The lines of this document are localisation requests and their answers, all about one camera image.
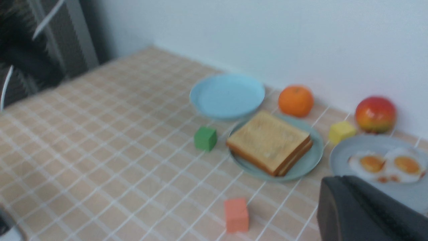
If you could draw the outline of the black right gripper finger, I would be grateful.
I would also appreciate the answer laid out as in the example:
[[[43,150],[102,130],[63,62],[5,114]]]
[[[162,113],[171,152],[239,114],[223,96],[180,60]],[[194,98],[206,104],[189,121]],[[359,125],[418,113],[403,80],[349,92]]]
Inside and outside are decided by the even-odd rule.
[[[321,180],[322,241],[426,241],[427,217],[356,176]]]

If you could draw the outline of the robot base white black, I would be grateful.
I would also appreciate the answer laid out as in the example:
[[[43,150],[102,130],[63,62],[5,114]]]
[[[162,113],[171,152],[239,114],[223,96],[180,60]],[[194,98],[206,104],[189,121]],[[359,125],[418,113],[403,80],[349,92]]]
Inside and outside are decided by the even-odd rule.
[[[27,237],[4,205],[0,205],[0,240],[27,241]]]

